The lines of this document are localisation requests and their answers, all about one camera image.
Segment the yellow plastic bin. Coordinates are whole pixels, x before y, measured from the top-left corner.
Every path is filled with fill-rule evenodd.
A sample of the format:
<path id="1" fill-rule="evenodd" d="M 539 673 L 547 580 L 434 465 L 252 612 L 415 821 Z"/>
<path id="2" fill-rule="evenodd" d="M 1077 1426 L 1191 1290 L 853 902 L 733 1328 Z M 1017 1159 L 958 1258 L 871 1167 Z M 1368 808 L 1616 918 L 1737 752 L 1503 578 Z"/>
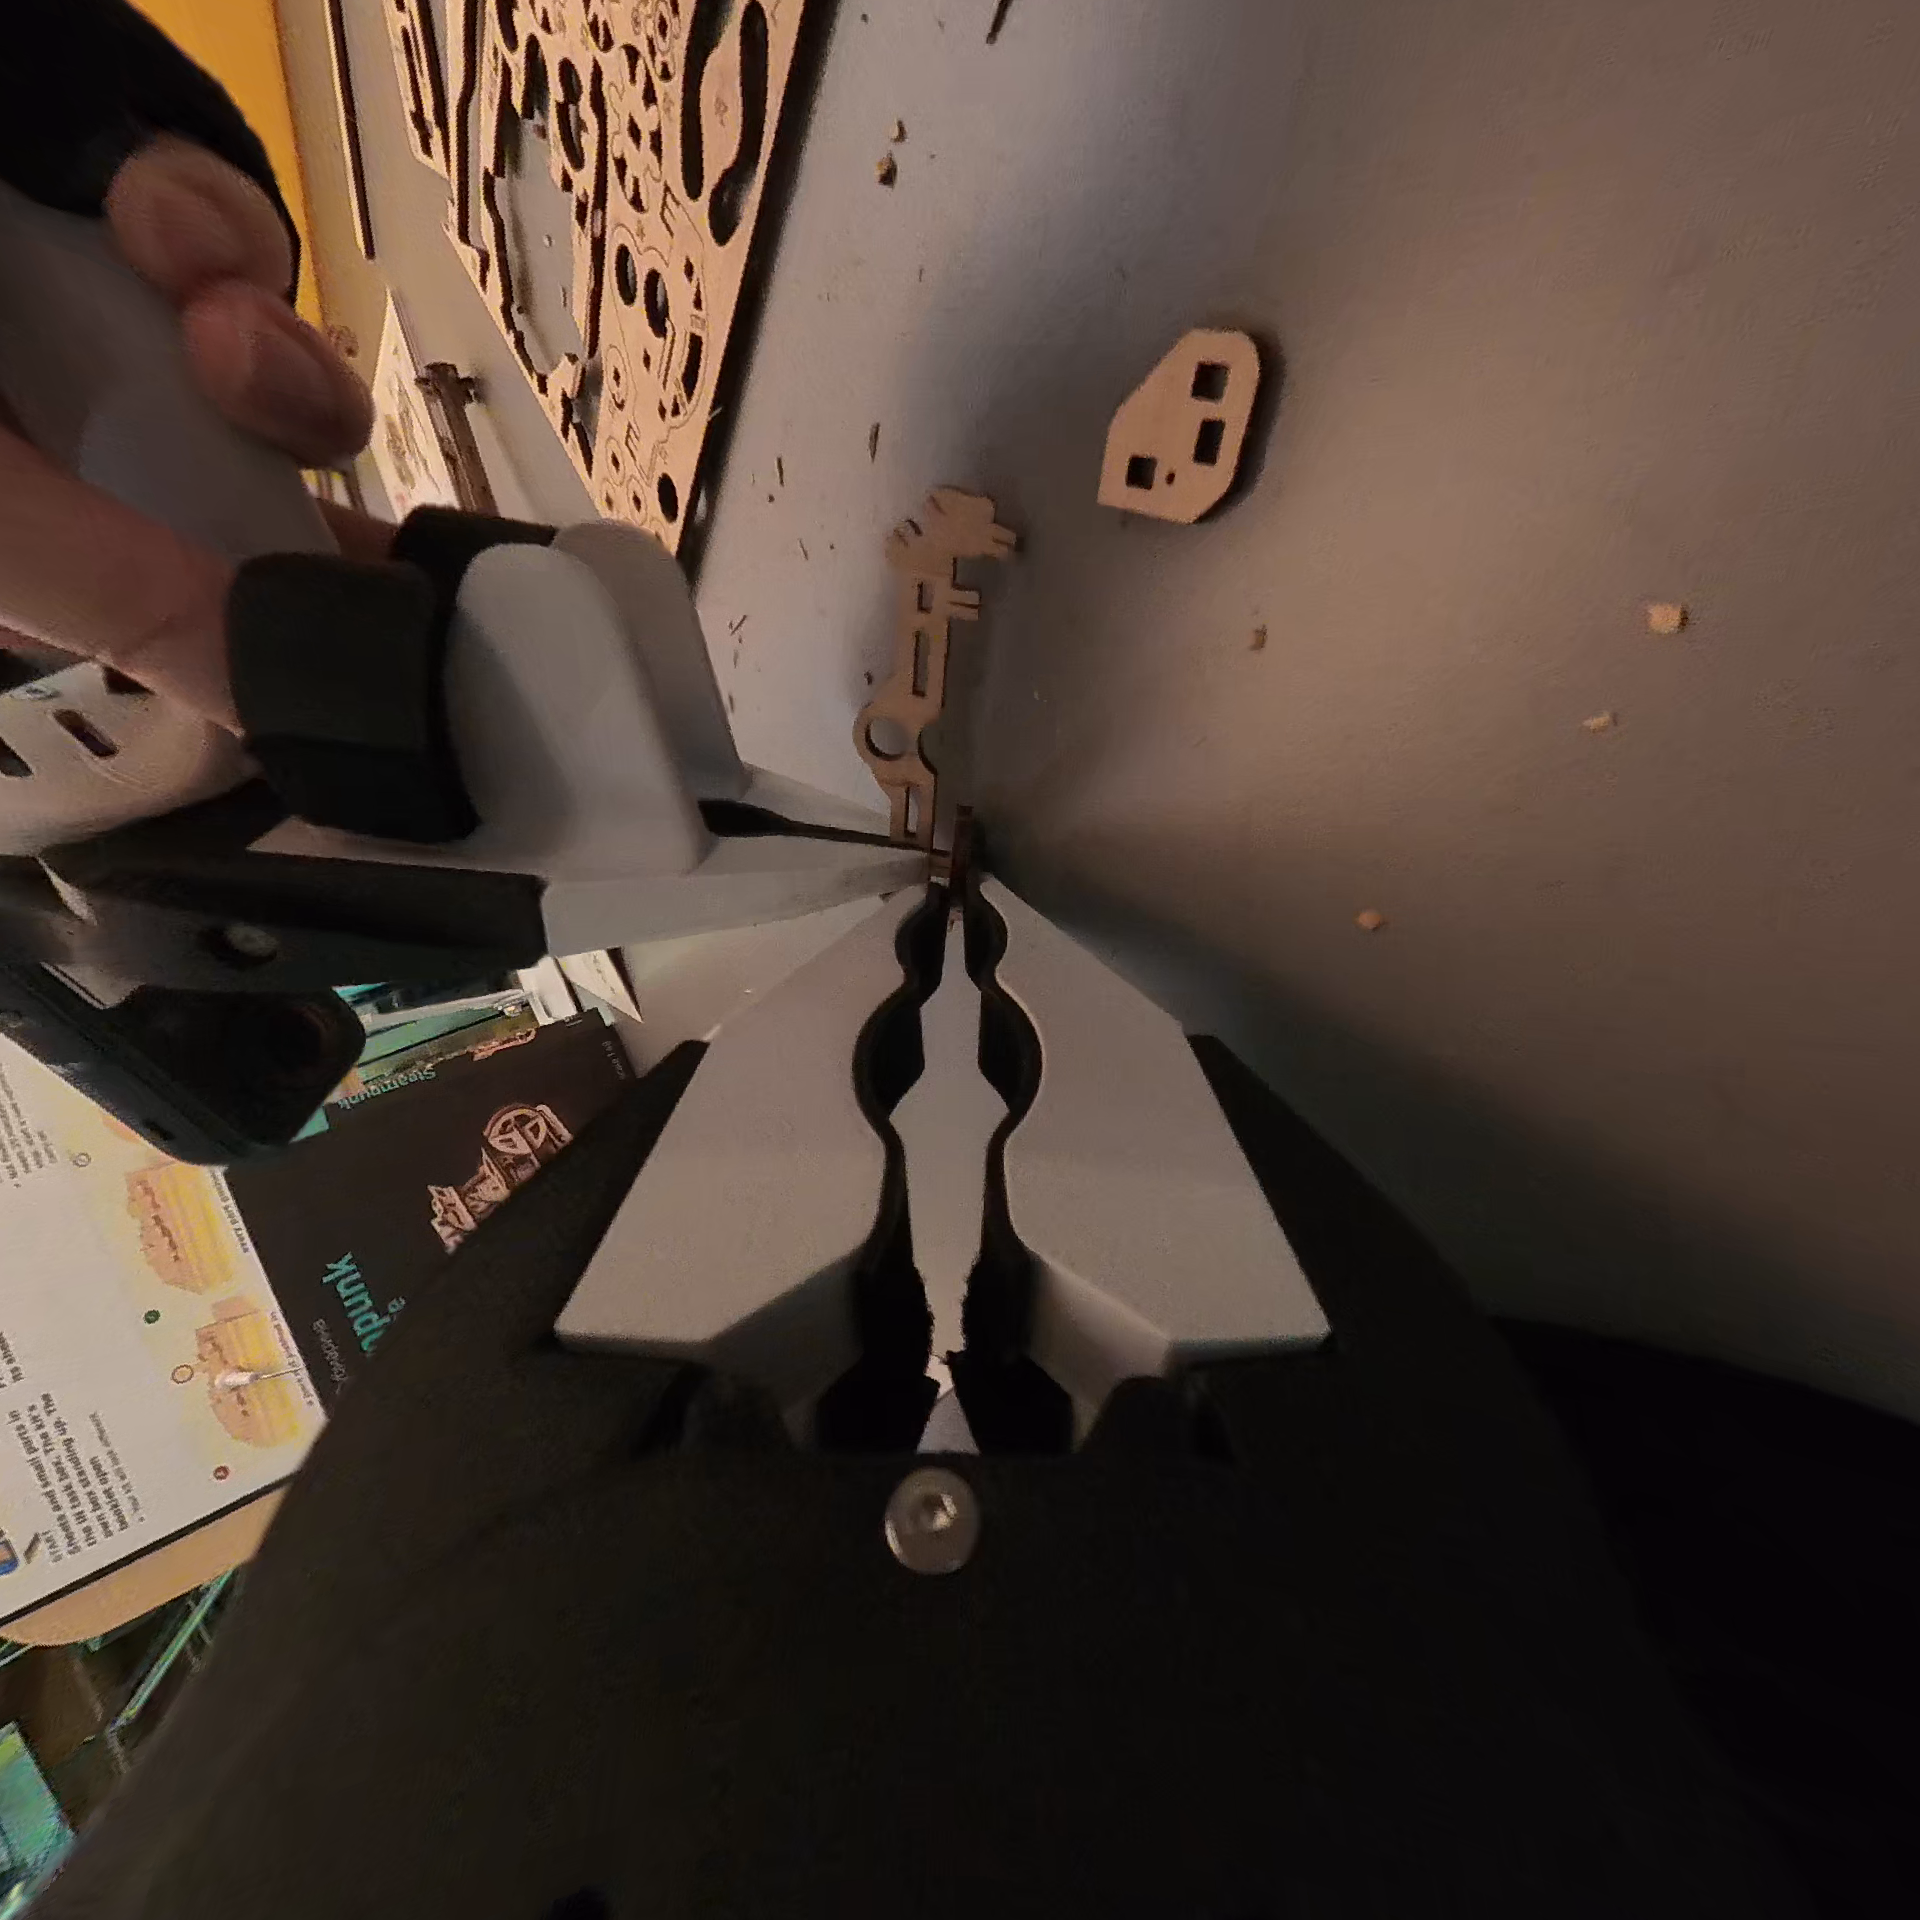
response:
<path id="1" fill-rule="evenodd" d="M 325 326 L 325 290 L 311 239 L 306 180 L 302 138 L 281 54 L 275 2 L 135 2 L 184 57 L 209 73 L 252 133 L 263 141 L 275 182 L 302 239 L 298 314 Z"/>

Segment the illustrated instruction booklet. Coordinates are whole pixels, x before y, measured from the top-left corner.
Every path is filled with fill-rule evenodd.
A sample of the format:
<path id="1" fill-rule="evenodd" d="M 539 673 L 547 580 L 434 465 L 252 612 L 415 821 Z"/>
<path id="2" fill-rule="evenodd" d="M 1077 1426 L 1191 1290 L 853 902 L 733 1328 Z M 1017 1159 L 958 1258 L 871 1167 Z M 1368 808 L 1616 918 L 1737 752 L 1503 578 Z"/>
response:
<path id="1" fill-rule="evenodd" d="M 5 1623 L 284 1488 L 325 1426 L 223 1171 L 5 1046 Z"/>

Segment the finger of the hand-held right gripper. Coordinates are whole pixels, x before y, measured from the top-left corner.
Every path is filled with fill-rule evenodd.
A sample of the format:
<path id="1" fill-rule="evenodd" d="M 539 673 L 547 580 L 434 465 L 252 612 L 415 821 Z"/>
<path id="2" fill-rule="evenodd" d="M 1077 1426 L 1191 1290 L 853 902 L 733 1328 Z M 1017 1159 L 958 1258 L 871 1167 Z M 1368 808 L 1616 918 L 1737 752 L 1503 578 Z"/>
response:
<path id="1" fill-rule="evenodd" d="M 711 828 L 773 832 L 782 823 L 785 832 L 896 842 L 883 809 L 762 772 L 738 756 L 693 589 L 656 536 L 590 518 L 564 525 L 560 551 L 582 563 L 611 594 L 686 786 Z"/>
<path id="2" fill-rule="evenodd" d="M 611 594 L 560 540 L 466 566 L 447 723 L 476 813 L 452 858 L 539 880 L 553 958 L 782 924 L 927 880 L 925 852 L 896 842 L 711 828 Z"/>

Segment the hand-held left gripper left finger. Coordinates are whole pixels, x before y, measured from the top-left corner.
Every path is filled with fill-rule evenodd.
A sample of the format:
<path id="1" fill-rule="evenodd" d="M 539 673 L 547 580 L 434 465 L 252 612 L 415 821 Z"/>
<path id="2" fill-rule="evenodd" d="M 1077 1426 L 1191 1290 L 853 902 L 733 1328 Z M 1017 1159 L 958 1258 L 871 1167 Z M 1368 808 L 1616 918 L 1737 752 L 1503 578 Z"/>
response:
<path id="1" fill-rule="evenodd" d="M 699 1366 L 818 1447 L 917 1447 L 942 1397 L 896 1118 L 925 1073 L 950 894 L 922 885 L 699 1055 L 560 1317 L 578 1351 Z"/>

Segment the long notched wooden part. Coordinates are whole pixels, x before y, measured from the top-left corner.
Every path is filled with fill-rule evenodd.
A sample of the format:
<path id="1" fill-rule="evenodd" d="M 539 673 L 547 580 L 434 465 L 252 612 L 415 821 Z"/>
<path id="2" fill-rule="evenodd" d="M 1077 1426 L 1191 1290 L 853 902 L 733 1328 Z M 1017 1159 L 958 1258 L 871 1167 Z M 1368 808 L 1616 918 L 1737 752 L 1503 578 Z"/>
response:
<path id="1" fill-rule="evenodd" d="M 946 708 L 953 630 L 979 622 L 979 589 L 965 580 L 965 566 L 1011 563 L 1017 549 L 1020 536 L 1001 524 L 995 503 L 962 488 L 934 488 L 884 540 L 896 586 L 891 664 L 875 677 L 853 740 L 903 847 L 937 850 L 942 768 L 932 732 Z"/>

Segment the wooden plate with square holes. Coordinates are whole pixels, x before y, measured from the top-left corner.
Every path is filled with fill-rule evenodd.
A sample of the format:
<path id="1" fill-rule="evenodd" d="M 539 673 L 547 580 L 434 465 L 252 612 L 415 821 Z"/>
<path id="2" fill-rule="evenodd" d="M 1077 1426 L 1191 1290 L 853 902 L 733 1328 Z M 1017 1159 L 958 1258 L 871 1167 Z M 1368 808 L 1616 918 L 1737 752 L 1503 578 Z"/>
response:
<path id="1" fill-rule="evenodd" d="M 1191 326 L 1116 405 L 1102 450 L 1098 503 L 1195 525 L 1234 489 L 1262 403 L 1263 360 L 1250 333 Z"/>

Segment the black model kit box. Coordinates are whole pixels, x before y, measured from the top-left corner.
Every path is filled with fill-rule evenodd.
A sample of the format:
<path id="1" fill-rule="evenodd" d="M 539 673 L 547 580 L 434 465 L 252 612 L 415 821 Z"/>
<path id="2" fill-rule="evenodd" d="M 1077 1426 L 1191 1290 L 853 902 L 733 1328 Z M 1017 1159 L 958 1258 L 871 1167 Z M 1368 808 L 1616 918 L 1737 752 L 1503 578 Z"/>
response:
<path id="1" fill-rule="evenodd" d="M 331 1414 L 444 1261 L 611 1110 L 633 1065 L 611 1023 L 539 1024 L 223 1171 Z"/>

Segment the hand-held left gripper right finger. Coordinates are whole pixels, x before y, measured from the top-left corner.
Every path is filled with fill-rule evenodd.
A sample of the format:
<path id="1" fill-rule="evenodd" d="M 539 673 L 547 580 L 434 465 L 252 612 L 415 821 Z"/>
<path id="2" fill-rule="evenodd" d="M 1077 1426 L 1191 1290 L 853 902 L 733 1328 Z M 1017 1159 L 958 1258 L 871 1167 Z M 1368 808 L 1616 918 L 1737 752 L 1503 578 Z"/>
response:
<path id="1" fill-rule="evenodd" d="M 953 1351 L 979 1454 L 1069 1454 L 1127 1380 L 1319 1351 L 1334 1324 L 1185 1029 L 970 876 L 972 1081 L 995 1098 Z"/>

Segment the person's right hand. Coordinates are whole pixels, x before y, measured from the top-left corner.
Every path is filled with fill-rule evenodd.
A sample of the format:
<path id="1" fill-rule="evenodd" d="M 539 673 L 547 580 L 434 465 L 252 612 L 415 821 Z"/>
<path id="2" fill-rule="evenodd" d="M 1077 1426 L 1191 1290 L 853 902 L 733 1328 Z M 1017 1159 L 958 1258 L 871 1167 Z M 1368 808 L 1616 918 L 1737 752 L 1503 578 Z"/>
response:
<path id="1" fill-rule="evenodd" d="M 214 409 L 293 468 L 348 468 L 374 442 L 374 395 L 289 305 L 292 234 L 227 160 L 161 138 L 106 195 L 117 251 L 170 307 Z M 228 698 L 228 580 L 215 551 L 87 488 L 5 431 L 5 640 L 97 660 L 241 732 Z"/>

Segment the green cutting mat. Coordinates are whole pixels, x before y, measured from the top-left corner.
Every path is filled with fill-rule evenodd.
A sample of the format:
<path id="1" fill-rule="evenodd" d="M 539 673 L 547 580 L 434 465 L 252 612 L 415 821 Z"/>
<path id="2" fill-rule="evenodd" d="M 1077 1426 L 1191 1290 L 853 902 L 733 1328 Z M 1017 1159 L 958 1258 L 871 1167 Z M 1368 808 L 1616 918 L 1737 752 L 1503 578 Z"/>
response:
<path id="1" fill-rule="evenodd" d="M 5 1917 L 55 1878 L 137 1749 L 203 1672 L 241 1573 L 92 1640 L 5 1643 Z"/>

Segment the scattered wood chips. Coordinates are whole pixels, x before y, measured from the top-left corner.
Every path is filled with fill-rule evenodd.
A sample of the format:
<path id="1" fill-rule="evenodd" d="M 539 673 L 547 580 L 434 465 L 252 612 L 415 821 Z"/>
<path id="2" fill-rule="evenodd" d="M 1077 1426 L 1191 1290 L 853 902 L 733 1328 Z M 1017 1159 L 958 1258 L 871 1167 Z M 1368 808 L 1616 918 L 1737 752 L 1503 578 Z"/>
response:
<path id="1" fill-rule="evenodd" d="M 1058 921 L 1407 921 L 1397 871 L 1532 817 L 1688 630 L 1616 503 L 1620 129 L 1527 73 L 1364 62 L 917 130 L 869 209 L 891 446 L 1023 540 L 937 740 L 977 855 Z M 1234 489 L 1107 510 L 1114 411 L 1191 326 L 1262 345 Z"/>

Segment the laser-cut plywood sheet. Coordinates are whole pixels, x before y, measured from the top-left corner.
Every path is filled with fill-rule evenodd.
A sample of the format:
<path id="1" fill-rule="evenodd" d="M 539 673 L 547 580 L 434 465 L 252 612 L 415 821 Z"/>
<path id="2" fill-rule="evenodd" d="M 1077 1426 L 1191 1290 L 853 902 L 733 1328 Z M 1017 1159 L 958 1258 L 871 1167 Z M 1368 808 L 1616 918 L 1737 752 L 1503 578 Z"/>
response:
<path id="1" fill-rule="evenodd" d="M 596 510 L 683 551 L 807 2 L 376 2 L 405 150 Z"/>

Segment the cardboard sheet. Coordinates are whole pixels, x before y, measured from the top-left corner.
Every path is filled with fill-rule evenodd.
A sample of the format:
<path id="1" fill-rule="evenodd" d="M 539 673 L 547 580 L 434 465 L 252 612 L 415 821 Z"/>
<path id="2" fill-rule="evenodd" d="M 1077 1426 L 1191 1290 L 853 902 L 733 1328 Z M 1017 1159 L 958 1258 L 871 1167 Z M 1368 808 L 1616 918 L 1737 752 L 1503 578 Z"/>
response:
<path id="1" fill-rule="evenodd" d="M 96 1643 L 155 1611 L 215 1583 L 228 1571 L 250 1564 L 263 1549 L 284 1488 L 270 1488 L 235 1512 L 227 1512 L 178 1541 L 155 1549 L 116 1571 L 97 1573 L 87 1586 L 5 1623 L 7 1647 L 77 1647 Z"/>

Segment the small wooden model assembly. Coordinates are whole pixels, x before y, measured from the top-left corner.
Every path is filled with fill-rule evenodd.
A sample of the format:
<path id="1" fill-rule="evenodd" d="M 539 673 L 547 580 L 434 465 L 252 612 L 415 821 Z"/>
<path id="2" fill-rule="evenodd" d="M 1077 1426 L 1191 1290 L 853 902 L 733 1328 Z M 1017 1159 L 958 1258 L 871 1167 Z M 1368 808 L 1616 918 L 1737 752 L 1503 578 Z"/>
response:
<path id="1" fill-rule="evenodd" d="M 447 468 L 457 510 L 471 515 L 497 515 L 495 479 L 471 420 L 471 411 L 485 395 L 476 380 L 453 362 L 438 360 L 421 366 L 415 384 Z"/>

